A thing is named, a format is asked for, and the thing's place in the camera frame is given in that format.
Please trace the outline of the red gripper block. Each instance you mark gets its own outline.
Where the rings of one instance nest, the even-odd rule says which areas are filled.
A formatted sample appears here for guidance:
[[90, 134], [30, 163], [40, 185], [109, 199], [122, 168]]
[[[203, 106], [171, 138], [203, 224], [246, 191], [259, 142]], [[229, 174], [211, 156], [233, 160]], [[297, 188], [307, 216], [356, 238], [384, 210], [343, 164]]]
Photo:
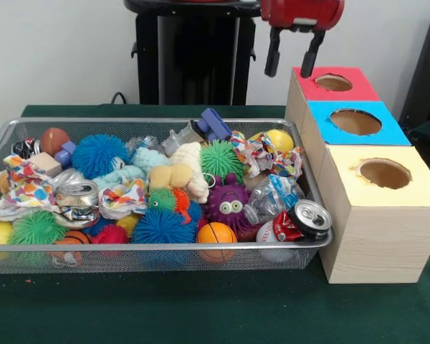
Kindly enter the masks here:
[[264, 68], [264, 73], [268, 77], [274, 77], [277, 74], [281, 29], [304, 26], [324, 30], [314, 31], [314, 37], [302, 62], [300, 76], [309, 78], [315, 66], [318, 50], [325, 38], [325, 31], [332, 29], [339, 22], [345, 2], [343, 0], [265, 0], [260, 1], [260, 5], [262, 19], [271, 26]]

